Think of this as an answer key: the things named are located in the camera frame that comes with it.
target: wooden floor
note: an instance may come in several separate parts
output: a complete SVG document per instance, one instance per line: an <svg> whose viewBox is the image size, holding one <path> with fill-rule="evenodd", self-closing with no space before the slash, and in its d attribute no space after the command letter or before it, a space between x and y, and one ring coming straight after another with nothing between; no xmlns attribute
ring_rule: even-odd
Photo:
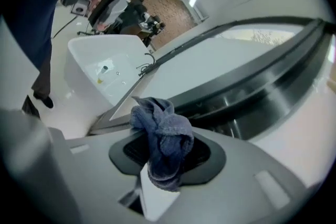
<svg viewBox="0 0 336 224"><path fill-rule="evenodd" d="M181 0L145 0L143 4L151 15L158 15L166 24L166 28L153 39L155 49L196 26Z"/></svg>

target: white basin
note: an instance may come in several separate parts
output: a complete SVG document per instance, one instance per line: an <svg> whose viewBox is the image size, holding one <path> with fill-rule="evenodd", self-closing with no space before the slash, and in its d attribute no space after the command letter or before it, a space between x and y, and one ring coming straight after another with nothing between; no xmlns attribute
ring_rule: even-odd
<svg viewBox="0 0 336 224"><path fill-rule="evenodd" d="M137 36L97 35L72 39L68 44L65 81L95 115L113 108L139 80L144 63L152 63ZM108 70L103 83L98 74Z"/></svg>

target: black cable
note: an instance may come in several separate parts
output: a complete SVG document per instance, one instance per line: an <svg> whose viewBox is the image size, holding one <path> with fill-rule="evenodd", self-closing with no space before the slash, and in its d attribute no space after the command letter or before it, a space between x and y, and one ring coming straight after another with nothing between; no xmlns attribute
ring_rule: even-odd
<svg viewBox="0 0 336 224"><path fill-rule="evenodd" d="M85 34L88 33L88 27L89 27L90 22L88 22L88 25L86 26Z"/></svg>
<svg viewBox="0 0 336 224"><path fill-rule="evenodd" d="M142 67L142 66L144 66L144 65L147 65L147 66L149 66L149 65L150 65L150 63L144 63L143 65L140 65L140 66L138 66L137 68L139 68L139 67Z"/></svg>
<svg viewBox="0 0 336 224"><path fill-rule="evenodd" d="M142 72L143 70L145 70L148 66L142 67L141 70L140 70L140 72Z"/></svg>
<svg viewBox="0 0 336 224"><path fill-rule="evenodd" d="M152 57L152 58L153 58L153 63L152 63L152 65L155 64L155 58L154 58L153 55L151 55L151 54L145 54L145 55L149 55L150 57Z"/></svg>
<svg viewBox="0 0 336 224"><path fill-rule="evenodd" d="M64 28L66 28L69 24L71 24L75 19L77 19L78 16L75 16L73 19L71 19L70 22L66 23L61 29L58 30L58 32L52 37L54 39Z"/></svg>

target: person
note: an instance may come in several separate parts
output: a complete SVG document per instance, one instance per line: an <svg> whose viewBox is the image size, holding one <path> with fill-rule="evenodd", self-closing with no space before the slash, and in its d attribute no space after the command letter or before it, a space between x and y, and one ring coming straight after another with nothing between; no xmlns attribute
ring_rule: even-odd
<svg viewBox="0 0 336 224"><path fill-rule="evenodd" d="M54 106L50 94L51 26L58 0L3 0L3 16L22 51L40 71L32 86L34 97L49 108ZM39 117L27 96L23 111Z"/></svg>

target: white panel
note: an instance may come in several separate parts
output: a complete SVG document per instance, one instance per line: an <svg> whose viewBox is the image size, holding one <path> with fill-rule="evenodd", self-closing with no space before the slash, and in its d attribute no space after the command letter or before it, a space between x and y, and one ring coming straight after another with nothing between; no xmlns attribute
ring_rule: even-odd
<svg viewBox="0 0 336 224"><path fill-rule="evenodd" d="M161 65L141 97L168 99L255 59L273 47L226 38L210 38Z"/></svg>
<svg viewBox="0 0 336 224"><path fill-rule="evenodd" d="M175 202L180 192L170 192L155 187L148 177L147 164L142 168L140 178L142 187L140 197L144 216L149 221L157 221Z"/></svg>

